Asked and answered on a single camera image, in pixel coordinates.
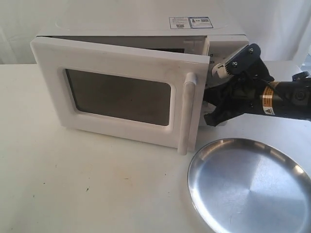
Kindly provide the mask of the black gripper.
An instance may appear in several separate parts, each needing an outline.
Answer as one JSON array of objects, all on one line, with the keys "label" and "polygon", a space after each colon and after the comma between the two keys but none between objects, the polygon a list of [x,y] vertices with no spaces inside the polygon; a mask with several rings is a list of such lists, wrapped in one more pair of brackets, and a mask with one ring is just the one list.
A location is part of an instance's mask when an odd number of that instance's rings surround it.
[{"label": "black gripper", "polygon": [[274,90],[269,86],[274,78],[260,59],[261,49],[252,43],[241,47],[221,63],[230,76],[235,76],[234,84],[224,83],[204,91],[203,101],[215,106],[204,114],[208,126],[217,126],[242,114],[274,114]]}]

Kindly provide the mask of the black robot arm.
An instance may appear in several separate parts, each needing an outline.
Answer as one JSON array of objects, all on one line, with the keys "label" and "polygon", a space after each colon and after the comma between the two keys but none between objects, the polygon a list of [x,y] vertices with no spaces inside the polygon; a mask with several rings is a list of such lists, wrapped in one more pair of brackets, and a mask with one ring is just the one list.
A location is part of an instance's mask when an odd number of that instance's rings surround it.
[{"label": "black robot arm", "polygon": [[256,43],[248,44],[213,67],[212,74],[226,82],[204,92],[203,100],[215,106],[204,114],[207,125],[217,126],[243,114],[310,120],[310,74],[303,71],[290,82],[277,82],[260,55]]}]

